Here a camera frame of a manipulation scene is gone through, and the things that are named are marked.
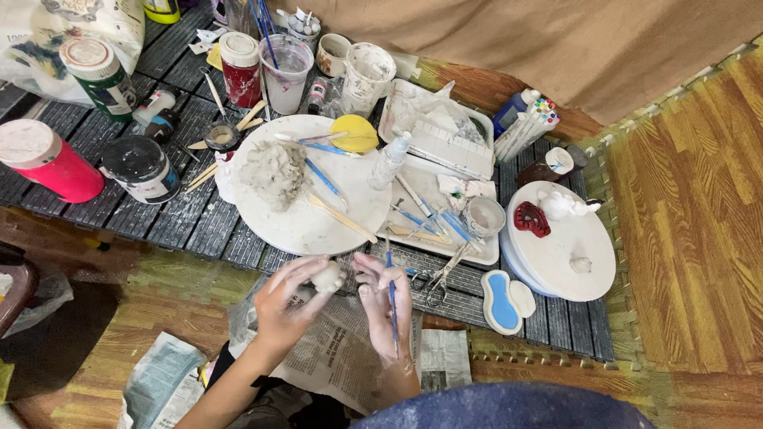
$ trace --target spray bottle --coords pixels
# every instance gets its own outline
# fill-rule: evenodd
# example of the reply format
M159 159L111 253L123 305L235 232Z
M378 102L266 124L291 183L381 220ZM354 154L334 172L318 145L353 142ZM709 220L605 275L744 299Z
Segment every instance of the spray bottle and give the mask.
M408 152L408 141L410 133L405 131L402 136L394 139L392 144L388 144L381 150L376 165L369 174L369 186L377 191L381 191L387 185L392 183L395 175L403 168L405 154Z

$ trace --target plastic cup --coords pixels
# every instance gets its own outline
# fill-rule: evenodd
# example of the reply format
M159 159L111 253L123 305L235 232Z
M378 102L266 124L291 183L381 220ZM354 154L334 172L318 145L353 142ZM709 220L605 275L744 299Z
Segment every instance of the plastic cup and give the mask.
M398 68L386 50L367 43L352 45L345 64L342 109L345 115L355 114L368 119L376 102L389 94Z
M273 110L281 115L291 115L302 100L307 73L315 62L313 51L304 42L285 34L269 38L278 69L273 66L267 40L259 43L259 61L265 66L268 100Z

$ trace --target pink paint jar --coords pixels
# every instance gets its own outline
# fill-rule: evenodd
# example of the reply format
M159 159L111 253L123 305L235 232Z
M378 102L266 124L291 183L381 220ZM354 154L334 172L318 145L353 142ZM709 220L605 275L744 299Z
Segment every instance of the pink paint jar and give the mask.
M262 96L257 40L244 33L225 33L220 37L220 57L230 102L242 108L254 107Z
M55 131L34 119L0 125L0 162L65 202L86 202L103 190L101 173Z

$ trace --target scissors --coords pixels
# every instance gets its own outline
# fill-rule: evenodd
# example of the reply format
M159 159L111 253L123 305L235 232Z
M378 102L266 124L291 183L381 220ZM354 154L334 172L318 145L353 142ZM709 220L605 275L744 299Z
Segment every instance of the scissors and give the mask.
M462 244L461 247L459 247L456 251L456 254L450 258L450 261L448 261L448 263L445 264L442 269L438 269L437 271L432 271L430 269L418 271L414 274L413 278L410 279L410 287L417 292L423 291L425 289L429 290L427 293L427 305L432 308L439 307L442 303L445 302L445 298L448 296L448 286L446 284L446 279L450 274L450 270L452 270L456 265L459 264L459 262L461 262L461 260L466 255L466 252L471 247L471 241ZM420 277L423 277L421 279L423 280L423 285L416 284L416 280L420 279ZM443 297L439 301L434 301L433 299L438 291L443 291Z

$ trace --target plastic bag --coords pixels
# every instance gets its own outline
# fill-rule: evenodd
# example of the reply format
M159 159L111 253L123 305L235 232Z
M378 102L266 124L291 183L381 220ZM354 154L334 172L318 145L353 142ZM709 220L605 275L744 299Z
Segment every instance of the plastic bag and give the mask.
M54 273L41 278L30 304L21 310L3 338L33 327L58 310L64 302L73 299L72 286L63 273Z
M397 115L393 127L393 133L402 131L411 131L414 129L416 121L421 120L432 125L433 123L427 115L437 112L447 113L450 116L458 130L454 133L456 136L465 138L471 142L485 145L485 139L479 134L479 130L474 125L469 115L459 106L458 103L450 99L450 91L456 81L451 81L443 86L438 92L428 95L411 95L407 93L396 97L396 102L402 104L403 110Z
M74 37L109 42L128 74L143 49L141 0L3 2L0 79L45 98L93 106L61 62L58 49Z

